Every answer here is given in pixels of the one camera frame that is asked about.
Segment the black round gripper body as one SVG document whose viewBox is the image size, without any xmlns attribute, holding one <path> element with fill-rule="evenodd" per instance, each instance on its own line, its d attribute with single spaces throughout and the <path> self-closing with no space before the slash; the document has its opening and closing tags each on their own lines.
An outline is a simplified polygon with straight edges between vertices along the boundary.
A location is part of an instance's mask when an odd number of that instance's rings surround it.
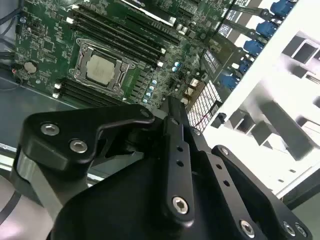
<svg viewBox="0 0 320 240">
<path fill-rule="evenodd" d="M 53 240 L 238 240 L 203 151 L 191 156 L 194 222 L 179 226 L 163 205 L 163 164 L 141 160 L 72 198 L 59 213 Z"/>
</svg>

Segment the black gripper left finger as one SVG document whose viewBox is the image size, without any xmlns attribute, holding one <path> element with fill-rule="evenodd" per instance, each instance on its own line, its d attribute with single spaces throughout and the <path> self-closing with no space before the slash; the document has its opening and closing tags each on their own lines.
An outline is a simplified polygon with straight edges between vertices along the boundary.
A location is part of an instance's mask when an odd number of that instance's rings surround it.
<svg viewBox="0 0 320 240">
<path fill-rule="evenodd" d="M 23 123 L 18 174 L 56 219 L 74 197 L 142 160 L 163 164 L 162 201 L 176 223 L 191 223 L 191 156 L 178 99 L 164 117 L 138 104 L 36 113 Z"/>
</svg>

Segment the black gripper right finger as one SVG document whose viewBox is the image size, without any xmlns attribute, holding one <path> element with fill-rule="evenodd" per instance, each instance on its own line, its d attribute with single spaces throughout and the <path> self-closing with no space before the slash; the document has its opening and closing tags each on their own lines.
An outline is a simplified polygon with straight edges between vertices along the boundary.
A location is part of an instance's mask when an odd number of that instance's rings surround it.
<svg viewBox="0 0 320 240">
<path fill-rule="evenodd" d="M 199 177 L 200 206 L 214 240 L 311 240 L 307 226 L 268 189 L 228 148 L 209 148 L 191 127 L 179 105 L 191 165 Z"/>
</svg>

